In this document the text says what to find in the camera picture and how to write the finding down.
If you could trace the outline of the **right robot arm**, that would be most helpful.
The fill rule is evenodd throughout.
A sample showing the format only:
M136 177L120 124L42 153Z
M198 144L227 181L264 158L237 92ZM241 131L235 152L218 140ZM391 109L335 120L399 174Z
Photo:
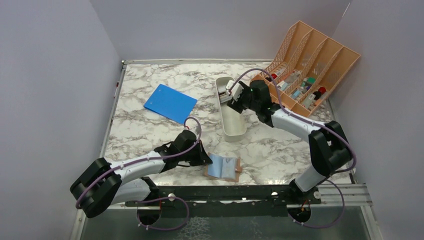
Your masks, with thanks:
M285 130L309 144L311 165L289 183L288 196L292 202L302 203L313 188L355 158L338 122L311 120L273 102L269 86L263 80L254 80L249 85L231 80L225 93L229 96L226 104L234 111L240 114L251 110L260 122Z

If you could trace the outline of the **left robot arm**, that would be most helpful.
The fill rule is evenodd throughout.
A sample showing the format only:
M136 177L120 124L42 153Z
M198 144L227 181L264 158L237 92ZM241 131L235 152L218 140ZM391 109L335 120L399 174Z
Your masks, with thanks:
M88 218L103 213L110 205L141 201L152 205L159 196L149 175L160 174L186 162L188 167L212 164L196 135L183 130L175 140L156 147L149 153L129 160L109 162L104 157L94 160L71 185L76 208Z

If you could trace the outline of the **tan leather card holder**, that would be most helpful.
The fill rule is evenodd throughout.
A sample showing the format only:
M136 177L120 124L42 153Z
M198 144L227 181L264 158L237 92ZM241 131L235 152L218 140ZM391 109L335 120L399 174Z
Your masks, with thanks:
M203 173L205 177L227 182L239 182L243 171L240 157L226 157L213 153L208 153L208 157L212 160L212 163L206 165Z

